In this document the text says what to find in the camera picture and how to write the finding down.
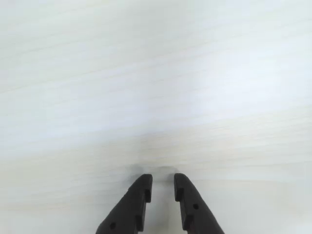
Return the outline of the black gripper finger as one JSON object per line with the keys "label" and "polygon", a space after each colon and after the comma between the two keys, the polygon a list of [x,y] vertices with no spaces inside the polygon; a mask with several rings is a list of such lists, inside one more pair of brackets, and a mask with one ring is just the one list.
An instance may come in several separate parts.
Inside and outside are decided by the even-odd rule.
{"label": "black gripper finger", "polygon": [[224,231],[190,179],[174,175],[175,201],[180,203],[182,228],[189,234],[222,234]]}
{"label": "black gripper finger", "polygon": [[144,230],[146,204],[151,202],[153,176],[142,174],[98,226],[97,234],[137,234]]}

